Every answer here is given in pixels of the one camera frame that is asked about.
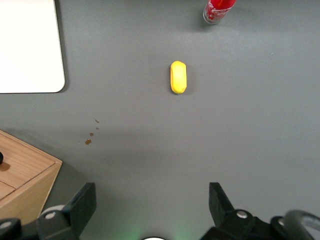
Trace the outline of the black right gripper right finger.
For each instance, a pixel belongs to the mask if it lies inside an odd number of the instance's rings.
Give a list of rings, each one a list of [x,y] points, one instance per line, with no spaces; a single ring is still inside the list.
[[[235,209],[218,182],[209,184],[209,211],[217,228],[254,225],[254,217],[245,210]]]

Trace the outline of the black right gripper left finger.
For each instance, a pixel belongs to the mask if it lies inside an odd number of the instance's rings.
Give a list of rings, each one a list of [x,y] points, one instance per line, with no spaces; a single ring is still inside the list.
[[[63,207],[73,233],[79,237],[97,208],[96,185],[87,182],[75,196]]]

